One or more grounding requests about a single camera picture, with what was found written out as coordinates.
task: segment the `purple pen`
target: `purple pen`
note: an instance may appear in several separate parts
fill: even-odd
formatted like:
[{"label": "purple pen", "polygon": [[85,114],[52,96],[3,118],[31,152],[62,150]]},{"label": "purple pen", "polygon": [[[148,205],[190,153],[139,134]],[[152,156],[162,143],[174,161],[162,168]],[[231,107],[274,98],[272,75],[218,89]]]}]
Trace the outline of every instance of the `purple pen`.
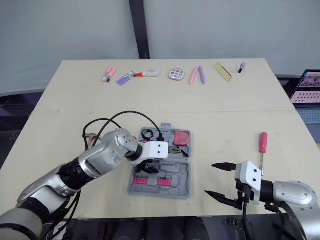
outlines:
[{"label": "purple pen", "polygon": [[241,65],[240,65],[240,69],[239,69],[238,73],[241,73],[242,70],[246,67],[246,65],[247,64],[245,62],[242,62]]},{"label": "purple pen", "polygon": [[204,68],[202,66],[199,66],[199,74],[200,74],[200,79],[202,84],[206,83],[206,76],[205,76],[205,72],[204,72]]},{"label": "purple pen", "polygon": [[135,73],[133,71],[129,72],[127,75],[123,76],[122,78],[120,78],[117,83],[122,86],[123,84],[125,84],[126,82],[128,82],[130,79],[132,79],[134,77]]}]

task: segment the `laptop keyboard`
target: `laptop keyboard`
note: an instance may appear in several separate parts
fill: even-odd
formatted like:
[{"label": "laptop keyboard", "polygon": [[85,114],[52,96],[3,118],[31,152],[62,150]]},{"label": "laptop keyboard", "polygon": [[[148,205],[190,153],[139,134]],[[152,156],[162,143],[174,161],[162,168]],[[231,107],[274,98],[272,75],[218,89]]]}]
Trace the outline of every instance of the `laptop keyboard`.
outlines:
[{"label": "laptop keyboard", "polygon": [[320,124],[320,109],[297,109],[305,124]]}]

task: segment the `gray tool case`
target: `gray tool case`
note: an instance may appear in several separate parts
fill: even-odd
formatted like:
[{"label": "gray tool case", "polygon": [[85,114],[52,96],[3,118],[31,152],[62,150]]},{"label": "gray tool case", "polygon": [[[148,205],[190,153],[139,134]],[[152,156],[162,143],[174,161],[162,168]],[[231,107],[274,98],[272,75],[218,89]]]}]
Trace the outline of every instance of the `gray tool case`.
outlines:
[{"label": "gray tool case", "polygon": [[[153,132],[150,141],[156,141],[159,133],[156,128],[142,128],[139,133],[139,141],[145,141],[142,137],[142,131],[149,129]],[[188,130],[171,129],[170,123],[162,123],[160,128],[164,141],[174,146],[174,132],[186,132],[189,134],[189,143],[185,146],[179,146],[189,156],[191,155],[191,133]],[[188,199],[191,195],[191,165],[189,157],[184,157],[182,153],[169,153],[168,159],[155,159],[153,167],[159,170],[159,173],[148,174],[144,171],[136,172],[136,167],[132,167],[129,179],[128,193],[131,195],[153,196],[171,199]],[[134,183],[134,178],[143,178],[144,184]],[[171,186],[158,185],[158,180],[171,180]]]}]

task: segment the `black pole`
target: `black pole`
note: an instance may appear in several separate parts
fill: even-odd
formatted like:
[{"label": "black pole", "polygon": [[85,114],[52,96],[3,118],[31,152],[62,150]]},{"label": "black pole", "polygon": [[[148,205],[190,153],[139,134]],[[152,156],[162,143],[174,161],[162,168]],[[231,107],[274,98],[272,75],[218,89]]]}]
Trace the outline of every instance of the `black pole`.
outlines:
[{"label": "black pole", "polygon": [[129,0],[140,59],[150,59],[144,0]]}]

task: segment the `red screwdriver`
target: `red screwdriver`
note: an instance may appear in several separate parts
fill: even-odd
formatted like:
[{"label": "red screwdriver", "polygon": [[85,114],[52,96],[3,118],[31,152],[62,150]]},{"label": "red screwdriver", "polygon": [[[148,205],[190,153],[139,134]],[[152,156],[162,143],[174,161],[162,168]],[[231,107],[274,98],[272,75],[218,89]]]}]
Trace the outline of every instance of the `red screwdriver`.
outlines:
[{"label": "red screwdriver", "polygon": [[259,152],[261,153],[261,175],[264,175],[264,154],[267,152],[268,133],[263,132],[260,135]]}]

